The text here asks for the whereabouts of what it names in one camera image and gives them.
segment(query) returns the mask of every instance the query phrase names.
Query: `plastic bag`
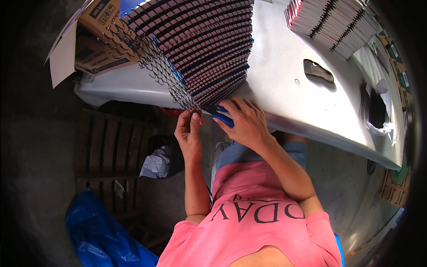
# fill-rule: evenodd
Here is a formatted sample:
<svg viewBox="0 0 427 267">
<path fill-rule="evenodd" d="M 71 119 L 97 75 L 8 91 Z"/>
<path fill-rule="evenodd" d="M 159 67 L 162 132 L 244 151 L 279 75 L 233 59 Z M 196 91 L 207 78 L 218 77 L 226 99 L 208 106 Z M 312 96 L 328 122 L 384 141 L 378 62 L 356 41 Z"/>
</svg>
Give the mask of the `plastic bag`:
<svg viewBox="0 0 427 267">
<path fill-rule="evenodd" d="M 158 262 L 158 257 L 130 236 L 90 188 L 72 204 L 65 224 L 86 267 L 154 267 Z"/>
</svg>

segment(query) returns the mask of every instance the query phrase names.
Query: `white table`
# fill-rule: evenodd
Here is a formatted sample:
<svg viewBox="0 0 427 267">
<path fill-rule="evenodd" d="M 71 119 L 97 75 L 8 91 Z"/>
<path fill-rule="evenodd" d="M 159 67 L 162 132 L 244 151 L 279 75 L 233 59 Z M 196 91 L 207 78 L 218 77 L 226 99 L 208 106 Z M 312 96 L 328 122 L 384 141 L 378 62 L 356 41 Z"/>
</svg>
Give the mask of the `white table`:
<svg viewBox="0 0 427 267">
<path fill-rule="evenodd" d="M 308 37 L 291 32 L 283 13 L 288 2 L 255 1 L 252 19 L 255 41 L 248 59 L 247 83 L 235 94 L 256 101 L 267 112 L 270 128 L 305 136 L 366 157 L 387 168 L 399 169 L 404 125 L 391 66 L 392 75 L 389 76 L 369 50 L 361 50 L 356 55 L 362 72 L 353 58 L 345 62 Z M 304 59 L 313 60 L 329 70 L 334 75 L 334 85 L 322 79 L 308 79 L 304 74 Z M 375 77 L 387 80 L 392 96 L 392 122 L 397 127 L 394 146 L 387 137 L 368 131 L 358 118 L 359 84 L 364 74 L 366 80 L 372 80 L 366 74 L 375 66 L 379 69 Z M 138 65 L 102 74 L 95 77 L 93 83 L 77 85 L 75 92 L 94 106 L 119 100 L 179 108 L 172 102 L 167 87 L 156 83 L 149 72 L 139 69 Z"/>
</svg>

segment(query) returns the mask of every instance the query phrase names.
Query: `wire cutters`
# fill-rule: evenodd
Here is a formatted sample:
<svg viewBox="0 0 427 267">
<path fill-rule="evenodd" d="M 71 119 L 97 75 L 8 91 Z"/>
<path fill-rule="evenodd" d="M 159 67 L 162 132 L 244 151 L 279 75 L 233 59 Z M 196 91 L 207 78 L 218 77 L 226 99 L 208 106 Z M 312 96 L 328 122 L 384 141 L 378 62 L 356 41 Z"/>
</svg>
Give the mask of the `wire cutters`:
<svg viewBox="0 0 427 267">
<path fill-rule="evenodd" d="M 218 105 L 209 106 L 209 107 L 206 107 L 205 110 L 207 112 L 209 112 L 212 115 L 212 117 L 223 121 L 225 124 L 227 124 L 230 127 L 234 127 L 233 119 L 231 119 L 230 117 L 228 117 L 222 113 L 218 113 L 218 111 L 228 113 L 228 110 L 225 109 L 223 106 L 218 106 Z"/>
</svg>

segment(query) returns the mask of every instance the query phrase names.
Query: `denim shorts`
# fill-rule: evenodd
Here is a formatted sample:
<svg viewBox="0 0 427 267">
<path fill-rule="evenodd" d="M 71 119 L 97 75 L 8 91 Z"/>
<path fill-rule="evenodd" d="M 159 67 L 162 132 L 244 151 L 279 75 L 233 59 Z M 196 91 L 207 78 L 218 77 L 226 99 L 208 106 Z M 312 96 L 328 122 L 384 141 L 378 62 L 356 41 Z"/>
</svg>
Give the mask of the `denim shorts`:
<svg viewBox="0 0 427 267">
<path fill-rule="evenodd" d="M 307 165 L 307 146 L 304 143 L 286 143 L 283 145 L 283 149 L 305 170 Z M 219 156 L 219 159 L 216 162 L 216 170 L 218 171 L 228 164 L 257 160 L 263 160 L 263 158 L 252 149 L 237 143 L 236 141 L 232 141 Z"/>
</svg>

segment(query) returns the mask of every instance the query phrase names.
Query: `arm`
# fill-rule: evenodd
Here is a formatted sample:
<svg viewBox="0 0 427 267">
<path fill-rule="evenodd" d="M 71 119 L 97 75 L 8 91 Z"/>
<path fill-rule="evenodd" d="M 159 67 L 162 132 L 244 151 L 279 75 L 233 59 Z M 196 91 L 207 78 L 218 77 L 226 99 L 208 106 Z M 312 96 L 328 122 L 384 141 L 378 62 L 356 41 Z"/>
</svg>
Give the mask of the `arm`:
<svg viewBox="0 0 427 267">
<path fill-rule="evenodd" d="M 186 220 L 200 223 L 211 211 L 211 203 L 203 178 L 200 158 L 202 144 L 199 127 L 204 120 L 198 113 L 184 111 L 178 118 L 175 137 L 184 156 L 185 162 L 185 212 Z"/>
<path fill-rule="evenodd" d="M 223 100 L 224 106 L 234 120 L 234 127 L 214 119 L 228 134 L 244 146 L 258 153 L 276 173 L 286 194 L 299 202 L 305 216 L 322 211 L 313 184 L 306 171 L 291 158 L 268 132 L 264 112 L 255 104 L 240 97 Z"/>
</svg>

